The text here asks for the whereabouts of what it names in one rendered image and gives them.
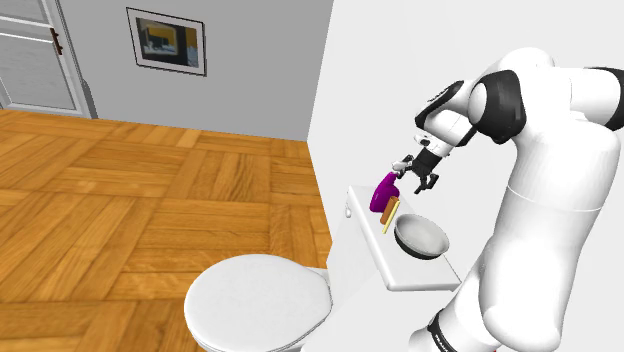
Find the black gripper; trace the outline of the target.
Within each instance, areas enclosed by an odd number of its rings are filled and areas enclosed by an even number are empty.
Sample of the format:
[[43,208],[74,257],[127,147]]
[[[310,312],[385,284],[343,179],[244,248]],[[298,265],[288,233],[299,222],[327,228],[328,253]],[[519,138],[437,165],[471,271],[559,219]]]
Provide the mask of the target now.
[[426,190],[427,188],[432,189],[435,186],[437,180],[439,179],[439,176],[435,173],[432,173],[432,171],[440,161],[441,158],[439,156],[426,148],[423,148],[412,161],[412,171],[416,175],[418,175],[420,179],[420,185],[414,191],[416,195],[418,195],[421,191]]

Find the purple spray bottle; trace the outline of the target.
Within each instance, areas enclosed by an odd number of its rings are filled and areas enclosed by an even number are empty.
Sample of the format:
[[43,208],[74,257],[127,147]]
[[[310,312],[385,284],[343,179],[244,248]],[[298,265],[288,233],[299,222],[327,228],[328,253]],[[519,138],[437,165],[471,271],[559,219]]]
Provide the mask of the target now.
[[392,163],[391,171],[383,178],[373,193],[369,205],[371,212],[383,213],[390,198],[392,196],[400,196],[400,191],[395,186],[395,181],[405,174],[407,166],[413,159],[414,157],[408,154],[401,161]]

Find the orange and yellow brush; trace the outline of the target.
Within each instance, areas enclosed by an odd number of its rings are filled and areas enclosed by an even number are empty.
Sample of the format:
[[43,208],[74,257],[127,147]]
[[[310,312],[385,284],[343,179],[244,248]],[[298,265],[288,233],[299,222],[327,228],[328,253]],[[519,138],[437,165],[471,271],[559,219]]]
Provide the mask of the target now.
[[390,223],[400,205],[400,199],[397,196],[391,196],[386,204],[386,207],[380,218],[380,222],[383,225],[382,233],[386,234]]

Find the grey bowl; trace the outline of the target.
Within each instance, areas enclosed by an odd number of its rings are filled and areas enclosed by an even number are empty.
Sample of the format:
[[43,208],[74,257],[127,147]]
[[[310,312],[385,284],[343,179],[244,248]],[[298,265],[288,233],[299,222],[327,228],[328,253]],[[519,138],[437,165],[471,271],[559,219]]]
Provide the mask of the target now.
[[436,259],[450,247],[446,233],[436,223],[416,214],[397,218],[394,237],[404,252],[421,260]]

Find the white toilet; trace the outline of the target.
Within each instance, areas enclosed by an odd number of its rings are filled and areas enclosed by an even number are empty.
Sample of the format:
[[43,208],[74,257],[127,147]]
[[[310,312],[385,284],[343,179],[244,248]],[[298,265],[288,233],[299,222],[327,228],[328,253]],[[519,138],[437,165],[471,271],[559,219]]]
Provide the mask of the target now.
[[440,256],[421,260],[369,209],[371,186],[348,189],[323,269],[247,254],[201,273],[184,300],[207,352],[408,352],[408,340],[460,279]]

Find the white panelled door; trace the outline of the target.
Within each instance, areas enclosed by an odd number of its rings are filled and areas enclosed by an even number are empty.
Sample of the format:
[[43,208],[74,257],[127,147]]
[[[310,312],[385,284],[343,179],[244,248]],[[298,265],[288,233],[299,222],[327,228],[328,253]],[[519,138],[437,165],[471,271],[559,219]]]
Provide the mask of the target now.
[[0,109],[98,117],[60,0],[0,0]]

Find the framed wall picture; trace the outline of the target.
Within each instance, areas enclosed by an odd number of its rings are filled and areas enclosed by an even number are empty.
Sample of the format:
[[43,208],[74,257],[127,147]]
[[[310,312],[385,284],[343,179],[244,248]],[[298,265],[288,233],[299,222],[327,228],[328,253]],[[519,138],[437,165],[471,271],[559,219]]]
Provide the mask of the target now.
[[207,75],[203,22],[132,7],[126,14],[139,67]]

